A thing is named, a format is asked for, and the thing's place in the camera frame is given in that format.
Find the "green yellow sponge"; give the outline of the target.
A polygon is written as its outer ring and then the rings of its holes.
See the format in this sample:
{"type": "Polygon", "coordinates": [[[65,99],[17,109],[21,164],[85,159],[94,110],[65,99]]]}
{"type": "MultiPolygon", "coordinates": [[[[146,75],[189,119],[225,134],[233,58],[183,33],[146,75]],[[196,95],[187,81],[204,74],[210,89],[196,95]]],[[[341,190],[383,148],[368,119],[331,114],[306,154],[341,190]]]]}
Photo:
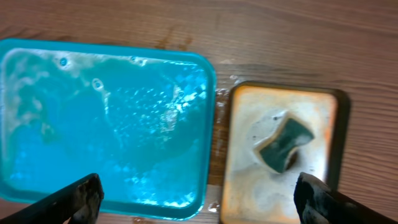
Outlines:
{"type": "Polygon", "coordinates": [[[284,113],[280,123],[265,140],[256,143],[254,156],[269,172],[282,174],[298,151],[315,139],[314,134],[298,117],[284,113]]]}

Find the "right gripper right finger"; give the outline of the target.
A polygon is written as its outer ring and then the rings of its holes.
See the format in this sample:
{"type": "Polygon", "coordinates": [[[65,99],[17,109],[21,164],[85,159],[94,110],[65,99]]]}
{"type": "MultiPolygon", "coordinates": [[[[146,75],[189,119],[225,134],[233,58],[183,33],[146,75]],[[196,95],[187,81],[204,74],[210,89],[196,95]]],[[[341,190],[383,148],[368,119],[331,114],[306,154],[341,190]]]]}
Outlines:
{"type": "Polygon", "coordinates": [[[297,179],[294,204],[303,224],[397,224],[305,172],[297,179]]]}

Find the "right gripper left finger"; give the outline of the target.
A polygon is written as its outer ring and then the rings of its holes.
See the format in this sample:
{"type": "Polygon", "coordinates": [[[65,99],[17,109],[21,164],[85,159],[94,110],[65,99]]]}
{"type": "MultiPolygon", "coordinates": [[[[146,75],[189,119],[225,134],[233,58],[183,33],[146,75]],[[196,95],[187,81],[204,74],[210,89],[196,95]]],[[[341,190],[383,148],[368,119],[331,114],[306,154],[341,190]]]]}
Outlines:
{"type": "Polygon", "coordinates": [[[1,224],[95,224],[103,199],[100,177],[92,173],[1,219],[1,224]]]}

